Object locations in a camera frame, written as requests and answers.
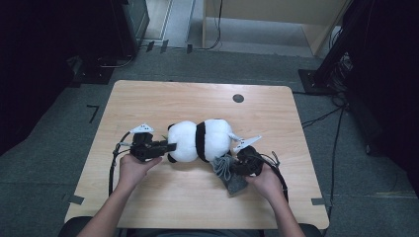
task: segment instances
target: table surface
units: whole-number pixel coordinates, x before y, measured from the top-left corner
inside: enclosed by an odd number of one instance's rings
[[[244,97],[242,103],[233,101],[236,94]],[[93,216],[103,205],[112,151],[127,131],[146,122],[155,130],[153,140],[163,140],[172,123],[206,119],[226,119],[243,138],[262,135],[252,146],[278,155],[297,221],[327,228],[325,206],[312,203],[321,192],[290,88],[148,81],[115,84],[75,191],[84,201],[70,204],[65,221]],[[172,164],[165,158],[132,193],[119,227],[276,229],[277,224],[253,187],[231,196],[210,164],[201,159]]]

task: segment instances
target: right hand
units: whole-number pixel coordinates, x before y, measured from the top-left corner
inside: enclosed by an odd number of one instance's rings
[[[263,165],[262,172],[259,176],[247,176],[245,179],[247,183],[252,184],[258,193],[267,200],[284,197],[280,179],[278,179],[277,175],[267,164]]]

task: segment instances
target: floor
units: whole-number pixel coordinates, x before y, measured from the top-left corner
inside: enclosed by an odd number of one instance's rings
[[[150,25],[145,43],[168,40],[168,46],[202,47],[203,0],[148,0]],[[207,18],[206,47],[217,38],[217,19]],[[220,43],[213,50],[313,57],[300,24],[221,19]],[[332,35],[339,31],[337,27]],[[324,58],[329,43],[317,55]]]

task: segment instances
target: black tape mark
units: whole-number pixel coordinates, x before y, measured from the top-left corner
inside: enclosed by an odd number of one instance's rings
[[[325,205],[326,203],[322,197],[319,197],[319,198],[312,198],[311,204],[312,205]]]
[[[151,51],[153,49],[153,47],[154,47],[154,41],[151,41],[147,46],[147,51],[146,52]]]
[[[161,45],[161,48],[160,48],[160,53],[163,53],[166,51],[168,43],[169,43],[168,39],[163,42],[163,45]]]
[[[187,51],[186,51],[186,53],[191,53],[192,52],[192,45],[191,44],[188,44],[188,49],[187,49]]]
[[[81,205],[83,204],[84,198],[75,195],[64,195],[64,197],[62,197],[62,200]]]
[[[92,115],[92,118],[90,118],[89,123],[92,123],[93,119],[95,119],[96,114],[98,113],[99,110],[99,106],[91,106],[91,105],[87,105],[88,108],[96,108],[95,112]]]

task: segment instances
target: gray fabric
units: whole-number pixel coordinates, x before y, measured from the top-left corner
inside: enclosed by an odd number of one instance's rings
[[[230,172],[230,167],[233,162],[234,158],[227,154],[222,157],[217,157],[210,162],[213,171],[222,180],[228,193],[231,195],[234,195],[247,187],[247,182],[243,177]]]

